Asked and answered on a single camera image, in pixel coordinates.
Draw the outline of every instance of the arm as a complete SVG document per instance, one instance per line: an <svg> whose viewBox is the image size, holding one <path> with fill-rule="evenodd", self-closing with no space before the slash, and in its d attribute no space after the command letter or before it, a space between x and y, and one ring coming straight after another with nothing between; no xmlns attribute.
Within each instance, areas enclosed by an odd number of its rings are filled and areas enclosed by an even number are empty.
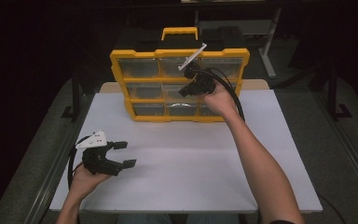
<svg viewBox="0 0 358 224"><path fill-rule="evenodd" d="M87 197L97 186L111 175L96 174L93 175L84 165L80 165L75 170L74 179L71 188L63 203L62 210L56 224L76 224L78 210L83 199Z"/></svg>
<svg viewBox="0 0 358 224"><path fill-rule="evenodd" d="M223 117L233 135L243 170L262 214L263 223L274 220L304 223L289 180L280 165L240 117L226 89L216 82L214 92L201 98L213 112Z"/></svg>

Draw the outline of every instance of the white table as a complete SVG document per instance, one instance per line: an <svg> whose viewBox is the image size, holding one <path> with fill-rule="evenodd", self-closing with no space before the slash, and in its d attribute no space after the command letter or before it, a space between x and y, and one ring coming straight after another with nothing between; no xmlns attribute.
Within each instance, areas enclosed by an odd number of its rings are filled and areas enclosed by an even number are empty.
<svg viewBox="0 0 358 224"><path fill-rule="evenodd" d="M242 91L240 100L246 122L286 172L300 210L322 211L274 91ZM100 130L108 141L129 142L126 149L109 150L107 159L136 159L137 163L103 182L80 209L113 213L257 210L224 122L135 122L124 108L122 93L97 93L79 138ZM81 156L78 151L75 164ZM65 171L51 210L61 210L67 192Z"/></svg>

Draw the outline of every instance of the yellow handle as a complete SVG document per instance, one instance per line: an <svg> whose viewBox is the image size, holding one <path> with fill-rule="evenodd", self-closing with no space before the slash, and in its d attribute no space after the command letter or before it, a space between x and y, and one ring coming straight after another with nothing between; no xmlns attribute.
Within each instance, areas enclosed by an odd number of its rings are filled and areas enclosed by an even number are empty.
<svg viewBox="0 0 358 224"><path fill-rule="evenodd" d="M196 40L199 39L199 33L197 27L167 27L162 31L161 40L164 40L165 35L191 35L196 36Z"/></svg>

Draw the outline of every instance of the yellow storage organizer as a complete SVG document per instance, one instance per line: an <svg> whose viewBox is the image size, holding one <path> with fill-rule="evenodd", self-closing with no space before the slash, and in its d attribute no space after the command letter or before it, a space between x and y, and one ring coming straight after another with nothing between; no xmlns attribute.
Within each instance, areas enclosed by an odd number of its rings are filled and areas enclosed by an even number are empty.
<svg viewBox="0 0 358 224"><path fill-rule="evenodd" d="M163 31L129 29L122 33L110 54L112 71L124 94L124 105L136 121L164 122L187 120L223 121L197 98L179 94L190 80L183 76L182 65L202 43L207 47L193 61L202 69L215 68L225 74L241 92L242 74L249 60L237 27L203 30L173 27Z"/></svg>

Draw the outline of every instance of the person's left hand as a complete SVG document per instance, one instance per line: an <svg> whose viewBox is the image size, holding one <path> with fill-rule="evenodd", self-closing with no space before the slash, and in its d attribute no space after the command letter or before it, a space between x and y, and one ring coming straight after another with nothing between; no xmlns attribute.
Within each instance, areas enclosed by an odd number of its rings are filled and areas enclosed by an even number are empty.
<svg viewBox="0 0 358 224"><path fill-rule="evenodd" d="M69 193L76 196L79 200L87 197L97 186L108 179L111 175L95 174L93 175L83 164L75 170Z"/></svg>

